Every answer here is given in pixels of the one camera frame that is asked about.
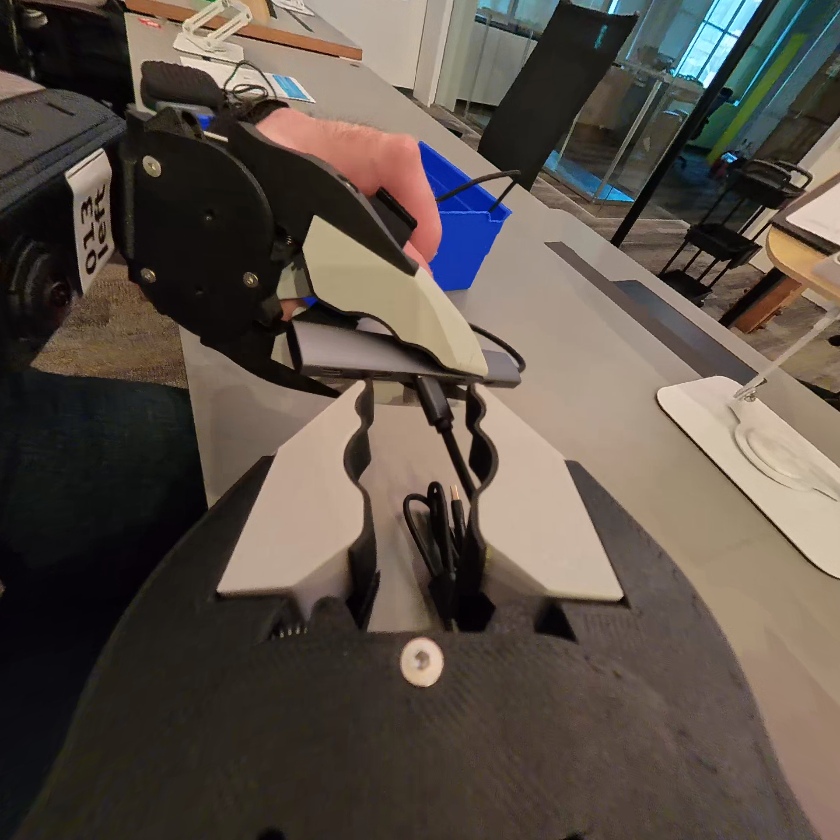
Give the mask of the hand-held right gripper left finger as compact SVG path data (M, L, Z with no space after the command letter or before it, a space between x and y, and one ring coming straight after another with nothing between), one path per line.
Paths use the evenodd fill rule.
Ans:
M308 621L323 598L369 626L381 573L368 492L374 391L359 381L277 450L217 594L283 595Z

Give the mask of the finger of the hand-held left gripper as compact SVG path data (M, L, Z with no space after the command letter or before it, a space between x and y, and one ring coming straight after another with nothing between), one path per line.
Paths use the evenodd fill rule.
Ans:
M407 270L395 267L320 217L311 222L302 255L282 270L276 295L317 298L376 320L448 371L488 373L471 327L425 268L411 260Z

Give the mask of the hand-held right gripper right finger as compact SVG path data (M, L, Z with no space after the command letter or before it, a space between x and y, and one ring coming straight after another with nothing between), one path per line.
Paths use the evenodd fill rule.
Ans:
M463 585L493 603L616 603L623 588L565 458L483 385L469 388Z

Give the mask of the grey slim usb hub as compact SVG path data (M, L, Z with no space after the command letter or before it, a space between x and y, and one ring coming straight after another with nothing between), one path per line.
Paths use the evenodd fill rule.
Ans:
M507 353L484 351L488 373L479 377L448 370L425 350L404 344L390 333L296 320L287 331L287 345L294 369L309 377L412 384L425 375L454 385L482 382L508 389L521 383L521 374Z

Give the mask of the blue plastic bin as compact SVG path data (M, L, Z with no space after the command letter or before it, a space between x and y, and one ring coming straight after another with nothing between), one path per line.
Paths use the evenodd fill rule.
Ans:
M430 270L442 290L465 291L478 275L511 210L424 142L419 150L437 199L442 238Z

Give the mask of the blue white paper card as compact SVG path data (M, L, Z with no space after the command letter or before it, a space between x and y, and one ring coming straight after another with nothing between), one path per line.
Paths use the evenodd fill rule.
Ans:
M294 77L277 73L267 73L266 78L276 98L294 102L316 102L314 97Z

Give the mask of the white desk stand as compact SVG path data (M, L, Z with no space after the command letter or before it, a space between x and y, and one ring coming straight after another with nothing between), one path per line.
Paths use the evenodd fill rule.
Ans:
M175 37L173 49L192 56L237 63L244 58L241 46L229 41L249 25L253 14L239 1L215 1L189 17Z

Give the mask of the wooden board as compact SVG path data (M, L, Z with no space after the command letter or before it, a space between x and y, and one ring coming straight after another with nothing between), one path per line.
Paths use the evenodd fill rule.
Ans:
M203 1L124 1L128 11L182 23L203 11L210 2ZM280 46L303 49L324 56L362 60L363 50L348 36L316 13L276 7L274 2L244 2L252 19L238 31L244 38Z

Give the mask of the clear acrylic stand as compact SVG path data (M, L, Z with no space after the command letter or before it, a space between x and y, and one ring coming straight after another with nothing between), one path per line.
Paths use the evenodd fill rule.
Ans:
M756 469L783 487L802 492L813 490L832 501L839 501L838 479L823 467L822 454L795 430L783 431L780 420L770 420L760 407L757 391L771 373L837 321L838 316L838 306L829 308L808 332L739 388L728 405L737 420L733 433L736 444Z

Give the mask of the black mesh office chair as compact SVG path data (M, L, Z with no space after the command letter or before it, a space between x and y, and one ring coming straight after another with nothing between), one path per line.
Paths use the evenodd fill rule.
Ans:
M560 2L483 129L478 154L501 172L518 172L515 183L529 192L637 21L638 14Z

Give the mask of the black utility cart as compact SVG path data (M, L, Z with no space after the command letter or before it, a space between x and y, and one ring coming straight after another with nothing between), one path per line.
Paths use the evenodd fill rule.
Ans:
M782 209L801 196L813 180L812 173L786 161L741 163L728 176L711 209L689 227L658 278L702 307L725 274L747 264L759 252L759 234L748 234L748 229L761 213Z

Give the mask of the black metal pole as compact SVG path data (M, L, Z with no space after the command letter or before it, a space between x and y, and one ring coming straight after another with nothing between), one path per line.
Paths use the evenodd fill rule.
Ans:
M626 216L618 225L612 235L611 244L620 247L625 237L632 230L637 220L642 216L643 210L655 195L660 183L663 181L672 165L678 160L692 136L711 110L711 107L718 99L718 94L726 86L732 72L738 67L741 59L745 56L762 27L765 25L778 1L762 1L758 9L753 13L744 30L737 38L734 46L727 57L721 63L718 72L712 78L709 87L705 90L697 105L689 115L674 140L663 153L656 167L648 177L635 202L631 205Z

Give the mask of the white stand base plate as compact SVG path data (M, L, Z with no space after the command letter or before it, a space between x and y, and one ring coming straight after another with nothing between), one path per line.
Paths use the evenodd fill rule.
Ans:
M830 500L813 490L802 492L779 485L742 455L733 436L737 420L728 406L739 388L740 384L729 378L713 376L661 388L656 399L662 411L761 510L800 554L817 569L837 580L839 501ZM770 420L781 421L783 431L793 429L758 400ZM838 466L818 452L822 454L822 466L838 479Z

